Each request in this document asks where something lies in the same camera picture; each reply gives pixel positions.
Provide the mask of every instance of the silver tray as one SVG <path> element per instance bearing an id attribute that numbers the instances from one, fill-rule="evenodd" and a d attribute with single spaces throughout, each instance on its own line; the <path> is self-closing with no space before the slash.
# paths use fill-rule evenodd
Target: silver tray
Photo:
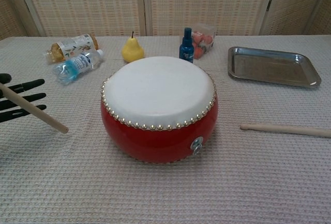
<path id="1" fill-rule="evenodd" d="M 314 88 L 321 78 L 309 58 L 291 52 L 229 49 L 228 72 L 236 78 Z"/>

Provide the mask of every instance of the white drumhead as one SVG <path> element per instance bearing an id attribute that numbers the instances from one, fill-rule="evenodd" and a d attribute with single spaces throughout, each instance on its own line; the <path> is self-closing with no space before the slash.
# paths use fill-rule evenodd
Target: white drumhead
<path id="1" fill-rule="evenodd" d="M 201 68 L 174 57 L 132 62 L 110 77 L 103 88 L 109 111 L 125 122 L 166 129 L 190 122 L 213 100 L 214 85 Z"/>

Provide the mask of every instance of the red drum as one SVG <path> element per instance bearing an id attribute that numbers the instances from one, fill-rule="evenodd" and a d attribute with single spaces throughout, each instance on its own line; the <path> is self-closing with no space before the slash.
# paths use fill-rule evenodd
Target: red drum
<path id="1" fill-rule="evenodd" d="M 109 136 L 138 160 L 166 163 L 195 155 L 214 129 L 215 85 L 185 60 L 144 58 L 125 65 L 101 88 Z"/>

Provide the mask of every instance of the table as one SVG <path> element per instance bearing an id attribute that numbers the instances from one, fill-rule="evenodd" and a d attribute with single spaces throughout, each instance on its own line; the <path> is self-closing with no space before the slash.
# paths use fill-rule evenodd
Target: table
<path id="1" fill-rule="evenodd" d="M 0 222 L 10 223 L 330 223 L 331 140 L 242 131 L 240 123 L 331 128 L 331 35 L 218 36 L 194 63 L 215 80 L 219 117 L 201 155 L 169 165 L 136 161 L 108 137 L 100 116 L 102 81 L 125 65 L 127 37 L 98 37 L 105 61 L 76 82 L 55 82 L 41 53 L 61 38 L 0 41 L 10 85 L 44 78 L 63 135 L 34 116 L 0 124 Z M 147 56 L 178 56 L 178 37 L 138 37 Z M 309 57 L 318 89 L 233 80 L 232 46 Z"/>

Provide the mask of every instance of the yellow pear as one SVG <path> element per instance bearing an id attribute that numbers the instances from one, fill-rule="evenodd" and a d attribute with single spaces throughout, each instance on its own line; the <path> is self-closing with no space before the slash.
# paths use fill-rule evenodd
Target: yellow pear
<path id="1" fill-rule="evenodd" d="M 137 39 L 133 37 L 133 33 L 122 48 L 122 57 L 129 63 L 144 58 L 144 50 L 139 45 Z"/>

